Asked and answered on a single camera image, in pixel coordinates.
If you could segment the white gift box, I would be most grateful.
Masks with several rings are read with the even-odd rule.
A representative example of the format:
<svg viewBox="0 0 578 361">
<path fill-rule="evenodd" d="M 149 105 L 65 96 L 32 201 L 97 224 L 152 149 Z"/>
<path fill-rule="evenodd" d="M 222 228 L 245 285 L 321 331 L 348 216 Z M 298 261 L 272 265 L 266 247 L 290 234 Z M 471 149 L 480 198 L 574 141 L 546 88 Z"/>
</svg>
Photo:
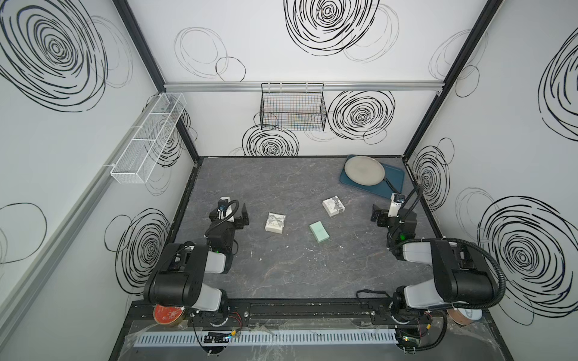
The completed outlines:
<svg viewBox="0 0 578 361">
<path fill-rule="evenodd" d="M 285 219 L 285 215 L 269 213 L 264 229 L 270 233 L 282 234 L 284 230 Z"/>
</svg>

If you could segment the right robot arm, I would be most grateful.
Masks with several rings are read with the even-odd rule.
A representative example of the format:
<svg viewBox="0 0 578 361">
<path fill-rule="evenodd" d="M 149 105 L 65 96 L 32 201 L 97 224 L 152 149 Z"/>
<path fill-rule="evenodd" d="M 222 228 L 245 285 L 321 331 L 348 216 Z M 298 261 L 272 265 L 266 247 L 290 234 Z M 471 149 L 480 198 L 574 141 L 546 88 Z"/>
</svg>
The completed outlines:
<svg viewBox="0 0 578 361">
<path fill-rule="evenodd" d="M 398 203 L 372 206 L 370 221 L 388 230 L 386 246 L 400 261 L 430 266 L 433 276 L 419 284 L 398 287 L 389 313 L 397 323 L 427 311 L 449 308 L 482 310 L 498 305 L 507 278 L 498 261 L 477 244 L 454 238 L 416 238 L 415 212 Z"/>
</svg>

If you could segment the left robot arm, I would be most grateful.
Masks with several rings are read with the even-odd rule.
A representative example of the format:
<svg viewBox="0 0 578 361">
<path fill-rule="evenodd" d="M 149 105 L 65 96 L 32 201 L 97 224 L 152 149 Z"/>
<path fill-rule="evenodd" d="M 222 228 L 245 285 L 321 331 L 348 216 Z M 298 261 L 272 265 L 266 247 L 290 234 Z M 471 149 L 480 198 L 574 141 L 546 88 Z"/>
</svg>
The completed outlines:
<svg viewBox="0 0 578 361">
<path fill-rule="evenodd" d="M 229 318 L 225 290 L 204 283 L 206 275 L 225 275 L 239 250 L 236 232 L 250 224 L 246 205 L 229 197 L 209 213 L 210 225 L 197 241 L 171 243 L 145 283 L 143 298 L 152 305 L 184 308 L 220 324 Z"/>
</svg>

